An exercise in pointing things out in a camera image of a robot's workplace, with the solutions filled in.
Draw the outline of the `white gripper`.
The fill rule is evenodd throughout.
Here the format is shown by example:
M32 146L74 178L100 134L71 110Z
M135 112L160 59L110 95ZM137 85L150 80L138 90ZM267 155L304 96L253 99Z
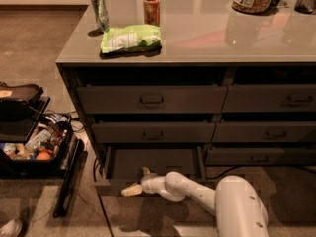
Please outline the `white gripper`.
M129 187L123 189L121 194L125 197L132 197L140 195L143 191L149 194L160 194L165 192L165 177L151 173L147 167L142 167L143 178L141 179L141 185L134 183Z

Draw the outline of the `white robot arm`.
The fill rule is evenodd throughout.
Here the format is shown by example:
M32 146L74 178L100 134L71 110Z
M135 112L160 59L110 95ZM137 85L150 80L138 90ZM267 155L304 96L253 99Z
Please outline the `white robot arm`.
M218 237L269 237L267 210L253 186L244 178L224 177L212 189L175 171L165 176L151 172L147 167L142 171L141 180L123 189L123 196L159 194L172 202L188 197L215 216Z

